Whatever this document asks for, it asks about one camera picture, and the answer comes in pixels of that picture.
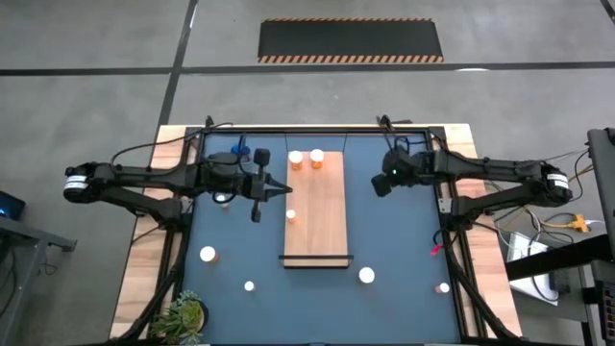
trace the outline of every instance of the black mat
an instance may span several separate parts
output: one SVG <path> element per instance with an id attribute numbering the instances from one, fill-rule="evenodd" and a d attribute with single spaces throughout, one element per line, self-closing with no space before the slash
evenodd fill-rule
<path id="1" fill-rule="evenodd" d="M 429 18 L 276 18 L 260 24 L 261 63 L 443 62 Z"/>

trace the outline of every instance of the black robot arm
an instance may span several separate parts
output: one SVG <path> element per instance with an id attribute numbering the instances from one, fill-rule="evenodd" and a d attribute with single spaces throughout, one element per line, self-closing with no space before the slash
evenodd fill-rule
<path id="1" fill-rule="evenodd" d="M 269 157 L 266 149 L 255 151 L 257 172 L 246 172 L 241 166 L 241 157 L 233 153 L 217 153 L 201 162 L 169 169 L 89 162 L 66 168 L 64 197 L 73 203 L 108 202 L 132 213 L 150 214 L 159 223 L 168 224 L 181 222 L 180 199 L 158 200 L 125 187 L 165 188 L 176 196 L 189 198 L 204 192 L 223 193 L 232 196 L 230 199 L 242 196 L 254 200 L 251 218 L 259 222 L 260 202 L 292 191 L 292 188 L 277 182 L 264 171 Z"/>
<path id="2" fill-rule="evenodd" d="M 440 210 L 448 215 L 447 227 L 451 230 L 469 230 L 484 212 L 524 205 L 560 207 L 573 197 L 568 177 L 544 161 L 469 159 L 448 150 L 410 156 L 402 146 L 384 155 L 382 173 L 372 178 L 372 184 L 383 197 L 399 185 L 433 185 L 466 178 L 520 185 L 479 198 L 441 200 Z"/>

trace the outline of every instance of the wooden edge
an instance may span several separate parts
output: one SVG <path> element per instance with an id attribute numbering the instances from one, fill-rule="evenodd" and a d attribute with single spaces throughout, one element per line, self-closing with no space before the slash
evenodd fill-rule
<path id="1" fill-rule="evenodd" d="M 476 158 L 477 152 L 469 126 L 466 124 L 443 125 L 446 129 L 449 150 L 456 151 L 468 158 Z M 481 197 L 487 194 L 484 181 L 464 179 L 456 182 L 455 187 L 460 196 Z M 443 197 L 450 197 L 450 191 L 446 184 L 441 185 Z M 493 226 L 493 219 L 482 215 L 479 222 Z M 504 265 L 504 258 L 500 251 L 498 236 L 483 227 L 475 226 L 467 233 L 468 245 L 472 265 L 480 295 L 484 298 L 493 312 L 502 320 L 504 325 L 513 333 L 522 335 L 519 317 L 515 308 L 512 292 L 508 283 L 508 276 Z M 459 263 L 463 264 L 459 242 L 455 243 L 454 252 Z M 474 310 L 467 292 L 459 286 L 465 319 L 468 326 L 468 335 L 478 336 Z M 487 326 L 487 333 L 495 337 Z"/>
<path id="2" fill-rule="evenodd" d="M 184 133 L 185 126 L 162 126 L 156 142 L 181 137 Z M 181 140 L 156 145 L 151 160 L 152 167 L 170 168 L 175 166 L 180 160 L 182 148 L 183 141 Z M 145 188 L 143 193 L 157 199 L 172 197 L 172 193 L 166 189 Z M 156 226 L 157 223 L 149 216 L 138 218 L 135 223 L 133 239 Z M 160 269 L 164 238 L 164 231 L 153 231 L 130 247 L 113 322 L 111 323 L 110 337 L 118 337 L 125 333 L 153 297 Z M 177 257 L 181 238 L 181 234 L 174 235 L 170 265 Z M 164 298 L 163 305 L 165 307 L 170 303 L 171 291 L 172 288 Z"/>

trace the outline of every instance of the gray floor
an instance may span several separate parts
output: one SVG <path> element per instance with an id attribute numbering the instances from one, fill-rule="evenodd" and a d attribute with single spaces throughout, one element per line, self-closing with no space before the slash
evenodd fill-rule
<path id="1" fill-rule="evenodd" d="M 0 69 L 169 66 L 186 6 L 186 0 L 2 1 Z M 258 23 L 277 16 L 433 17 L 446 62 L 615 60 L 615 26 L 598 0 L 201 0 L 184 65 L 256 63 Z M 170 123 L 200 124 L 208 114 L 251 124 L 364 123 L 387 113 L 470 123 L 480 155 L 545 158 L 582 148 L 590 128 L 615 126 L 614 77 L 606 69 L 190 76 L 180 80 Z M 0 188 L 28 201 L 25 222 L 79 239 L 73 254 L 50 251 L 60 269 L 37 281 L 22 344 L 106 338 L 135 221 L 112 206 L 64 201 L 63 170 L 150 141 L 167 80 L 0 78 Z M 148 157 L 145 150 L 123 161 L 143 164 Z M 572 171 L 572 161 L 560 165 Z M 582 180 L 585 196 L 564 210 L 601 218 L 593 177 Z M 529 231 L 525 220 L 515 227 Z M 599 226 L 593 234 L 601 232 Z M 526 336 L 581 342 L 578 324 L 518 308 Z"/>

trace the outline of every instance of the wooden plank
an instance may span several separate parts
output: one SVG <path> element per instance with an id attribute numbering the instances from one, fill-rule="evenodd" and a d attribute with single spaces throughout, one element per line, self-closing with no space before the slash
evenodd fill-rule
<path id="1" fill-rule="evenodd" d="M 184 133 L 185 126 L 163 127 L 160 128 L 157 142 L 182 137 Z M 152 167 L 170 168 L 175 166 L 180 161 L 183 143 L 182 140 L 177 140 L 168 144 L 156 145 L 151 160 Z M 193 153 L 189 155 L 189 158 L 194 158 Z M 171 191 L 159 188 L 145 188 L 143 194 L 156 199 L 164 199 L 173 196 Z M 157 226 L 157 222 L 150 216 L 138 218 L 133 232 L 133 239 Z M 131 246 L 113 322 L 111 324 L 110 337 L 118 337 L 128 331 L 143 309 L 145 309 L 147 303 L 154 296 L 156 280 L 160 269 L 160 259 L 162 257 L 162 247 L 164 245 L 164 236 L 165 231 L 153 231 Z M 182 236 L 180 234 L 174 235 L 171 265 L 174 263 L 177 256 L 177 249 L 181 238 Z M 169 300 L 170 295 L 167 295 L 164 303 L 168 305 Z"/>
<path id="2" fill-rule="evenodd" d="M 309 152 L 303 152 L 303 167 L 294 170 L 288 162 L 286 209 L 295 210 L 293 222 L 286 222 L 285 255 L 348 255 L 346 236 L 346 195 L 344 155 L 325 152 L 323 166 L 310 166 Z M 344 266 L 347 259 L 285 259 L 289 266 Z"/>
<path id="3" fill-rule="evenodd" d="M 444 125 L 444 127 L 449 150 L 456 151 L 468 158 L 478 157 L 469 126 L 455 124 L 454 126 Z M 476 198 L 487 194 L 484 182 L 480 180 L 460 180 L 455 184 L 455 187 L 459 196 Z M 443 192 L 448 193 L 445 185 L 442 189 Z M 493 220 L 489 216 L 482 215 L 479 222 L 493 226 Z M 466 234 L 480 295 L 511 332 L 522 335 L 498 236 L 479 226 L 473 227 Z M 455 254 L 457 260 L 463 263 L 458 244 L 455 245 Z M 465 290 L 461 289 L 461 291 L 468 332 L 470 335 L 478 335 L 470 297 Z M 495 337 L 491 329 L 487 328 L 487 332 L 490 337 Z"/>
<path id="4" fill-rule="evenodd" d="M 237 125 L 242 128 L 285 128 L 285 127 L 353 127 L 353 128 L 376 128 L 373 124 L 360 125 Z M 450 150 L 475 158 L 477 156 L 474 140 L 468 124 L 399 124 L 398 129 L 425 128 L 427 126 L 444 127 L 446 130 L 447 143 Z M 186 127 L 202 127 L 202 125 L 167 125 L 160 127 L 158 142 L 181 137 L 185 133 Z M 158 145 L 153 156 L 153 166 L 168 168 L 177 164 L 181 155 L 181 141 L 167 145 Z M 478 197 L 486 194 L 486 189 L 482 181 L 462 180 L 456 185 L 460 195 Z M 150 230 L 151 220 L 139 219 L 136 223 L 135 236 Z M 493 225 L 490 217 L 482 216 L 480 222 Z M 154 293 L 154 286 L 151 282 L 156 282 L 158 266 L 160 264 L 160 254 L 163 244 L 163 232 L 156 235 L 153 232 L 146 238 L 147 241 L 133 246 L 127 262 L 124 275 L 120 299 L 118 300 L 117 312 L 113 319 L 111 336 L 118 336 L 125 332 L 133 323 L 138 314 L 145 308 L 145 305 Z M 480 294 L 484 297 L 487 304 L 494 310 L 495 314 L 503 321 L 504 325 L 517 335 L 521 335 L 519 319 L 512 300 L 512 294 L 508 285 L 504 260 L 500 253 L 498 237 L 495 233 L 486 231 L 480 227 L 475 227 L 468 232 L 468 242 L 472 257 L 475 275 L 478 282 Z M 476 334 L 476 325 L 472 313 L 472 304 L 465 292 L 462 292 L 463 308 L 468 322 L 470 334 Z"/>

